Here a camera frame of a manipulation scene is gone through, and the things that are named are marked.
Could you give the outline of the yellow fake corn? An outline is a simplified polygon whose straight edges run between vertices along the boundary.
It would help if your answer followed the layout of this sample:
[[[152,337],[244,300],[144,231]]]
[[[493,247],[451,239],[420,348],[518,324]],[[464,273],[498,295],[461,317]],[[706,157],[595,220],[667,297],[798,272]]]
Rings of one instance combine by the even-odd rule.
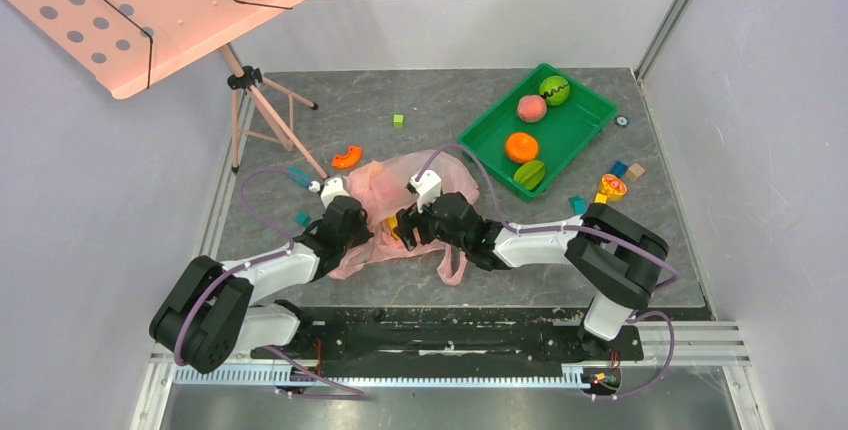
[[[386,220],[386,226],[387,226],[387,230],[388,230],[389,235],[390,235],[390,236],[391,236],[394,240],[399,241],[399,240],[400,240],[400,237],[399,237],[399,235],[397,234],[397,227],[398,227],[398,219],[397,219],[397,217],[396,217],[396,216],[390,216],[390,217]]]

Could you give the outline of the pink plastic bag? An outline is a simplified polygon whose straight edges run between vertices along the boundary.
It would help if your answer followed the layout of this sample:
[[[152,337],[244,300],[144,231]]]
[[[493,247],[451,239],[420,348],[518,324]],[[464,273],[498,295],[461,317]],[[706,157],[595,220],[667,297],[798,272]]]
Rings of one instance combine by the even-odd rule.
[[[410,263],[414,257],[440,251],[442,261],[436,267],[439,278],[452,286],[462,281],[468,265],[466,257],[438,240],[409,251],[399,239],[390,235],[387,226],[387,221],[399,210],[415,203],[416,198],[406,185],[431,155],[430,150],[425,150],[371,161],[345,177],[348,193],[367,211],[367,228],[373,237],[366,244],[349,250],[339,266],[329,273],[330,277],[344,280],[371,263],[389,260]]]

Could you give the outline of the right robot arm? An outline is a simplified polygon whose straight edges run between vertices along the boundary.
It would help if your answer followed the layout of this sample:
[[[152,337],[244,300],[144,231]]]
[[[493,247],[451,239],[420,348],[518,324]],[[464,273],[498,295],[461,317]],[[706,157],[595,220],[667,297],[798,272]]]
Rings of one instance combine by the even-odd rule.
[[[580,350],[591,358],[602,358],[617,346],[621,328],[647,307],[662,283],[662,271],[670,268],[663,238],[601,203],[563,221],[504,224],[483,218],[453,192],[424,207],[403,209],[396,218],[396,233],[407,249],[438,240],[482,270],[572,265],[596,289],[577,332]]]

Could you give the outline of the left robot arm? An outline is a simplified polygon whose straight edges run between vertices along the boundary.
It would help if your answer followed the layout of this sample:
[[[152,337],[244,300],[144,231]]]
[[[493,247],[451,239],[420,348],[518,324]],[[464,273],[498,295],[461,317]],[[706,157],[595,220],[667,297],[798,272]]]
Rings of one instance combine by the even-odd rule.
[[[264,305],[262,299],[326,276],[372,236],[362,204],[337,196],[322,219],[291,244],[235,261],[198,256],[154,314],[149,335],[178,364],[201,374],[216,370],[232,354],[265,345],[302,357],[314,344],[313,329],[302,323],[304,314],[291,304]]]

